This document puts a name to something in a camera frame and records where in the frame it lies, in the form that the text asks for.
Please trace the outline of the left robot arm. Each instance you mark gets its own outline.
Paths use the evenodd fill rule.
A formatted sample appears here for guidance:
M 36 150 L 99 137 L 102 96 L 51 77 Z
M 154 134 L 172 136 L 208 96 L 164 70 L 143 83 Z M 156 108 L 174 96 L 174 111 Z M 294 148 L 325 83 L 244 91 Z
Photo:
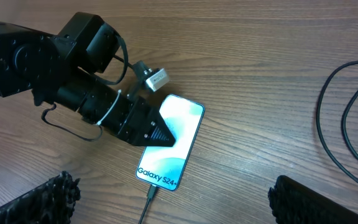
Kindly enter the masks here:
M 118 50 L 137 79 L 127 95 L 101 77 Z M 56 35 L 0 22 L 0 97 L 29 90 L 36 106 L 62 105 L 133 146 L 174 145 L 158 109 L 138 95 L 167 82 L 163 69 L 131 64 L 124 39 L 95 14 L 77 12 Z

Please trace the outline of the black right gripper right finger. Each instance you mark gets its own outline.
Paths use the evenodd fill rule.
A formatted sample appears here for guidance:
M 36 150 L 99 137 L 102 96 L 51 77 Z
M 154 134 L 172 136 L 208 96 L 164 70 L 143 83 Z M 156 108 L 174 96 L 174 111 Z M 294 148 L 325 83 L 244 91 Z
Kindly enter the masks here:
M 268 200 L 278 224 L 358 224 L 358 214 L 280 175 L 269 189 Z

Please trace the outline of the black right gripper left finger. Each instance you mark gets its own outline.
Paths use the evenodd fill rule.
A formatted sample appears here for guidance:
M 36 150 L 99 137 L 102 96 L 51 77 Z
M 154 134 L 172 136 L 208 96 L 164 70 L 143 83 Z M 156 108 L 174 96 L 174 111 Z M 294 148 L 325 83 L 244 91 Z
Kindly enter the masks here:
M 0 224 L 70 224 L 80 179 L 67 171 L 0 207 Z

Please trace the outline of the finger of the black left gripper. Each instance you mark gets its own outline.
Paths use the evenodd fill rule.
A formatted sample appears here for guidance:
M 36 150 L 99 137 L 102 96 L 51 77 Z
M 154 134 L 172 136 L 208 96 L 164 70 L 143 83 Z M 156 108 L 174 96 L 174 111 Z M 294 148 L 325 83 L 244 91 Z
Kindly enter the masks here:
M 129 127 L 129 144 L 133 146 L 172 147 L 176 141 L 158 109 L 154 107 L 135 109 L 129 119 Z

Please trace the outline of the Galaxy S24+ smartphone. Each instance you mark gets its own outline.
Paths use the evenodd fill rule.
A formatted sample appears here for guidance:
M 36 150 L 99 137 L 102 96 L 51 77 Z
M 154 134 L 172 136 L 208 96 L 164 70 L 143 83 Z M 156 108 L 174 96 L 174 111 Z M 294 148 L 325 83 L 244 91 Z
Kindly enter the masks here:
M 204 115 L 204 106 L 176 95 L 168 95 L 159 110 L 173 134 L 172 147 L 147 146 L 135 176 L 149 184 L 174 191 L 178 188 Z

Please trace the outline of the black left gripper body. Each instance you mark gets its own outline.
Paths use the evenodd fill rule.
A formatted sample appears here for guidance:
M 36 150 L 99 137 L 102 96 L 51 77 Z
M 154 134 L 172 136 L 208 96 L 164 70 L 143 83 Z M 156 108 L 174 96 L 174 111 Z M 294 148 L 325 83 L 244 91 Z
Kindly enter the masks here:
M 120 95 L 101 125 L 110 134 L 131 145 L 148 145 L 154 107 L 143 97 L 130 101 Z

